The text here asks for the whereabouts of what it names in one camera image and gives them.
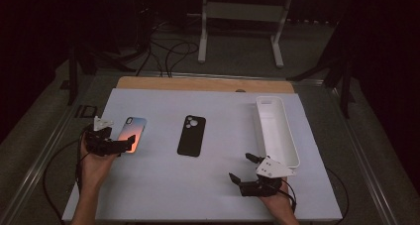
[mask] white plastic container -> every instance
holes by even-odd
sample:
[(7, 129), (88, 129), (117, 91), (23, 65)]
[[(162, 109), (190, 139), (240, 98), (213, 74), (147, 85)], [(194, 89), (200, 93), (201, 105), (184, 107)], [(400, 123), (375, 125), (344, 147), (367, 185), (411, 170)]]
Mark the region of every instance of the white plastic container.
[(300, 164), (281, 98), (260, 96), (254, 113), (260, 157), (294, 169)]

